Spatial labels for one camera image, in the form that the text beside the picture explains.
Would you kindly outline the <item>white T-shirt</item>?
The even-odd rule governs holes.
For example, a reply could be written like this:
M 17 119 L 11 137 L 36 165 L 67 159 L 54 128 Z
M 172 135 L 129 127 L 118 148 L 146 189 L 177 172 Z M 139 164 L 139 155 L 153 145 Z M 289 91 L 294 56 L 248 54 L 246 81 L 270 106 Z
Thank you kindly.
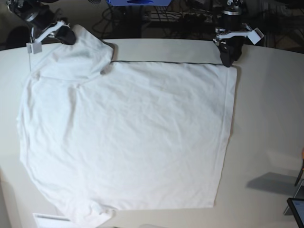
M 111 46 L 73 31 L 22 93 L 20 160 L 37 189 L 82 228 L 119 210 L 213 207 L 237 70 L 113 61 Z

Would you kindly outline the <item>tablet with grey stand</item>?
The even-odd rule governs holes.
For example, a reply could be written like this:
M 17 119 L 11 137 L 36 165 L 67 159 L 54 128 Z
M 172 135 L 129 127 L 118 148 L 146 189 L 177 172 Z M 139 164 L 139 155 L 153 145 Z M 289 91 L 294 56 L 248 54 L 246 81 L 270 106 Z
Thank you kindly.
M 287 199 L 285 216 L 293 216 L 297 226 L 304 228 L 304 180 L 301 180 L 293 197 Z

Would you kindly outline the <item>white paper sheet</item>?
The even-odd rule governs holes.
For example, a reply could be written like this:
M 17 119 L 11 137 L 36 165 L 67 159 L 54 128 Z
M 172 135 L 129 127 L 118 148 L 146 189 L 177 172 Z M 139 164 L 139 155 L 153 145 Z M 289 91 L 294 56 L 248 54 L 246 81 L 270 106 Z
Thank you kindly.
M 33 213 L 34 221 L 38 228 L 71 228 L 73 223 L 68 219 L 44 214 Z

